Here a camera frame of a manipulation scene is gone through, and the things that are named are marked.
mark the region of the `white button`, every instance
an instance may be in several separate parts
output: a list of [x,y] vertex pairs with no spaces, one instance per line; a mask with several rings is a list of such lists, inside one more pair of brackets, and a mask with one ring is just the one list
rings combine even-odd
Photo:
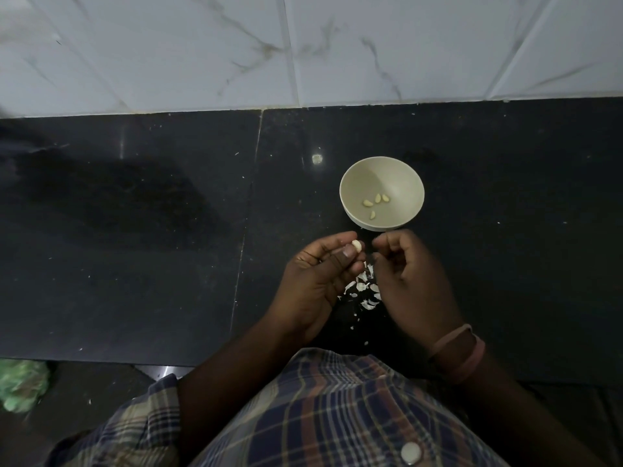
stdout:
[[406,443],[402,446],[400,455],[407,465],[413,465],[422,458],[422,449],[415,443]]

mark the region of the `bowl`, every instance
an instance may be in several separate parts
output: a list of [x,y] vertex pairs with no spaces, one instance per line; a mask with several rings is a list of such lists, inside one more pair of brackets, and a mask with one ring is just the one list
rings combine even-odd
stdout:
[[[375,202],[376,195],[389,202]],[[355,224],[369,231],[384,232],[404,226],[422,209],[424,184],[409,165],[392,157],[368,157],[355,162],[339,183],[339,199]],[[368,200],[373,205],[363,204]],[[370,219],[371,212],[376,217]]]

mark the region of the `wristband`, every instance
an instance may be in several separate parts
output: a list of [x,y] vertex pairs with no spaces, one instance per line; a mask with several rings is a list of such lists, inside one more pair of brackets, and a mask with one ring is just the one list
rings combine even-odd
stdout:
[[433,356],[437,355],[446,345],[448,345],[450,342],[454,341],[466,329],[469,329],[470,332],[471,332],[471,325],[464,324],[460,328],[457,328],[454,331],[450,331],[444,337],[439,339],[435,344],[433,344],[431,352],[429,352],[429,359],[432,359]]
[[[444,337],[439,339],[439,341],[437,341],[433,345],[430,352],[430,357],[433,357],[435,354],[439,353],[439,351],[441,351],[446,345],[448,345],[448,343],[456,339],[466,329],[469,329],[471,332],[471,326],[469,324],[464,324],[460,328],[449,332]],[[473,337],[476,338],[476,345],[474,345],[471,354],[463,362],[463,364],[451,371],[445,377],[446,380],[452,385],[458,385],[467,380],[467,378],[473,374],[474,370],[476,370],[476,367],[478,367],[480,361],[482,360],[482,357],[485,355],[485,342],[474,333],[471,332],[471,334]]]

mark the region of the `wall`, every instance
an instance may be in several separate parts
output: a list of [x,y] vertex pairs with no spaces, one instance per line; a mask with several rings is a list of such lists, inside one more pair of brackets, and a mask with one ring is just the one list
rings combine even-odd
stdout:
[[616,95],[623,0],[0,0],[4,116]]

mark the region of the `checkered shirt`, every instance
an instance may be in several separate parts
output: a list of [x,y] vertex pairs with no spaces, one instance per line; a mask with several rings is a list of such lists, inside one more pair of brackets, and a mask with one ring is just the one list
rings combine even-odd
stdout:
[[[177,380],[170,375],[91,432],[61,441],[48,466],[175,466]],[[377,358],[302,349],[193,466],[418,466],[506,463],[456,416]]]

